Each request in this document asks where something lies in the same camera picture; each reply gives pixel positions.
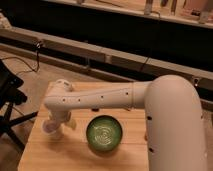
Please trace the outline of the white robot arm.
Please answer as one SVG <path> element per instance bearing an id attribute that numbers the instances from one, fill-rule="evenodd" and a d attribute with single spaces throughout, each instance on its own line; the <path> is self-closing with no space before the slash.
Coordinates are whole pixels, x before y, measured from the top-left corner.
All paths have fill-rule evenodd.
<path id="1" fill-rule="evenodd" d="M 199 95 L 185 78 L 164 75 L 74 91 L 58 80 L 44 98 L 51 119 L 63 123 L 74 109 L 143 109 L 146 116 L 149 171 L 208 171 L 204 121 Z"/>

